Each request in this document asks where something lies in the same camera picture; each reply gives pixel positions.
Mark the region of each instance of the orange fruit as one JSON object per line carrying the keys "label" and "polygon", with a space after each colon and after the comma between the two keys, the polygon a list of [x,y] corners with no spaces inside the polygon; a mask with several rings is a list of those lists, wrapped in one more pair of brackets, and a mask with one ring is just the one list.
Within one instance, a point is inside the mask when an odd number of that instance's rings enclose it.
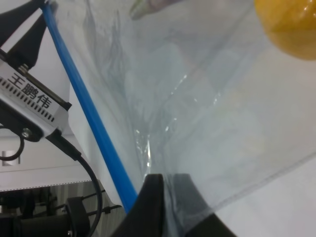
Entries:
{"label": "orange fruit", "polygon": [[283,52],[316,60],[316,0],[255,0],[272,43]]}

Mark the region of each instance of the metal screw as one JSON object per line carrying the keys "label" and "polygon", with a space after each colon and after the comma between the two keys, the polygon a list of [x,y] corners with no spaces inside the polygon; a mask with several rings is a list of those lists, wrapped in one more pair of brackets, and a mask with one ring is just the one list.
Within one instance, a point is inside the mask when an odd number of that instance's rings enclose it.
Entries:
{"label": "metal screw", "polygon": [[24,128],[22,131],[22,136],[24,138],[29,138],[31,136],[32,132],[28,128]]}

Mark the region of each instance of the clear plastic bag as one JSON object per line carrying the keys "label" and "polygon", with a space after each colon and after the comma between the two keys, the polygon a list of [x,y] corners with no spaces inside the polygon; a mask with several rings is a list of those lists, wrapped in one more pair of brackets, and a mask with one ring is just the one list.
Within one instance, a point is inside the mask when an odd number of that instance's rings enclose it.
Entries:
{"label": "clear plastic bag", "polygon": [[270,43],[251,0],[136,2],[57,0],[56,20],[135,189],[162,173],[183,236],[314,156],[316,67]]}

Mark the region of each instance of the yellow object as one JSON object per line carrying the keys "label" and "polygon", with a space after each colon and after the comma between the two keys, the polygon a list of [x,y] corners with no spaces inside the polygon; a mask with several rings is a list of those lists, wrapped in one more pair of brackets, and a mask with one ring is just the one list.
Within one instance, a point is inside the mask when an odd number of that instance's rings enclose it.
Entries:
{"label": "yellow object", "polygon": [[257,15],[279,49],[316,60],[316,0],[255,0]]}

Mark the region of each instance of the blue rod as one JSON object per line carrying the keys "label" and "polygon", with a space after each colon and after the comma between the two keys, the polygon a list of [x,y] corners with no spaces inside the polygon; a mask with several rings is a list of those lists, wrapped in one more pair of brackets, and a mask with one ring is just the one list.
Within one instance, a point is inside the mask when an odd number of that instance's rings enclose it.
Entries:
{"label": "blue rod", "polygon": [[84,82],[70,56],[68,49],[57,29],[57,25],[48,4],[43,7],[43,14],[53,38],[57,53],[61,59],[74,91],[89,122],[94,137],[98,143],[103,159],[109,169],[114,185],[126,212],[129,212],[137,199],[135,189],[119,159],[111,139],[100,119]]}

